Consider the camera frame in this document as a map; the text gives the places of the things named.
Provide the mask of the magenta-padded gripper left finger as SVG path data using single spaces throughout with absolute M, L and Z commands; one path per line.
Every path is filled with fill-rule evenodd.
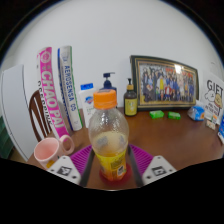
M 94 152 L 89 145 L 71 156 L 62 156 L 48 172 L 79 186 L 85 187 L 91 171 Z

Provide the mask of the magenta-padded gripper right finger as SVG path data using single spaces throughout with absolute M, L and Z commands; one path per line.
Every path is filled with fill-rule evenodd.
M 128 146 L 128 154 L 137 186 L 145 186 L 176 171 L 163 156 L 152 156 L 132 144 Z

